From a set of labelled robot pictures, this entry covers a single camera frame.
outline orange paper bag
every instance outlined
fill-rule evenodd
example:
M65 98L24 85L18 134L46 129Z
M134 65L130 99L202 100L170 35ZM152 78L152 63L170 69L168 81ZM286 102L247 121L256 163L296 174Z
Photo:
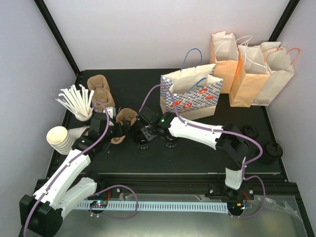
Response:
M225 31L212 34L210 64L216 63L214 76L223 79L221 93L231 91L238 65L237 43L233 33Z
M250 107L270 76L260 46L239 46L239 61L229 101L233 107Z

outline black cylinder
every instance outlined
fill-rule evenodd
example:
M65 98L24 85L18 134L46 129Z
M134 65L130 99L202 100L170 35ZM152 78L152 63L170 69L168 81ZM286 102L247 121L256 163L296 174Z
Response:
M264 155L259 158L261 164L272 164L281 159L283 149L276 142L268 142L264 147Z

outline blue rope handle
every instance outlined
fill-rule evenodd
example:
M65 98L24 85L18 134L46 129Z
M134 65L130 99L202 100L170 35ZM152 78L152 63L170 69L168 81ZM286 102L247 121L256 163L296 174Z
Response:
M189 90L188 90L188 92L190 91L190 90L192 90L195 86L197 86L197 87L202 87L202 89L204 88L204 86L202 86L202 85L199 85L202 81L204 81L206 78L202 78L201 80L199 80L197 83L195 83Z
M186 57L184 58L184 61L183 61L183 64L182 64L182 67L181 67L180 71L182 71L182 69L184 68L184 64L186 63L186 60L187 60L187 56L188 56L188 54L189 54L192 50L195 50L195 49L196 49L196 50L198 50L198 51L199 51L199 53L200 53L200 55L201 55L201 61L200 61L200 62L196 65L196 67L202 63L203 56L202 56L202 52L201 52L201 50L199 50L198 48L193 48L193 49L190 49L190 50L189 50L189 52L187 52Z

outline gray wall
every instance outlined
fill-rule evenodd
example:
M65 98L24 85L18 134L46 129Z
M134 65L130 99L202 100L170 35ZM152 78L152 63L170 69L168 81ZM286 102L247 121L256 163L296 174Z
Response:
M45 0L81 70L178 68L218 31L267 40L288 0ZM187 66L199 62L192 53Z
M276 138L284 150L289 180L298 184L316 232L316 49L315 0L301 1L279 37L287 48L301 48L296 74L268 107Z
M54 98L75 81L32 0L0 3L0 79L0 236L15 237L19 200L32 194L50 162L46 133L65 114Z

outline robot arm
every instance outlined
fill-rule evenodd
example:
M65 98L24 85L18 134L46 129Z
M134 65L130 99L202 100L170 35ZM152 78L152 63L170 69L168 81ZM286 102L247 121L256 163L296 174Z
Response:
M24 195L20 200L20 217L22 226L35 205L36 201L43 196L33 213L28 229L35 233L45 236L54 236L62 225L63 219L73 210L82 200L94 194L102 184L98 174L88 173L87 177L81 180L69 189L76 177L86 168L91 160L103 150L105 142L109 142L113 137L121 137L129 133L130 123L126 120L123 123L113 122L115 108L108 108L111 116L110 127L103 140L87 153L80 155L74 161L71 160L90 147L104 132L106 126L105 113L96 113L90 124L88 136L82 136L77 139L65 161L50 177L50 179L37 190L32 197Z
M238 190L242 183L242 170L245 162L245 156L248 152L249 143L242 138L227 135L220 132L211 132L202 130L210 128L214 130L228 130L240 133L238 128L233 124L207 125L188 119L182 118L183 123L174 113L166 112L163 116L144 107L139 112L137 118L149 129L153 135L160 136L168 147L175 147L179 137L187 138L201 142L211 148L222 152L228 157L225 160L226 179L225 184L231 189Z

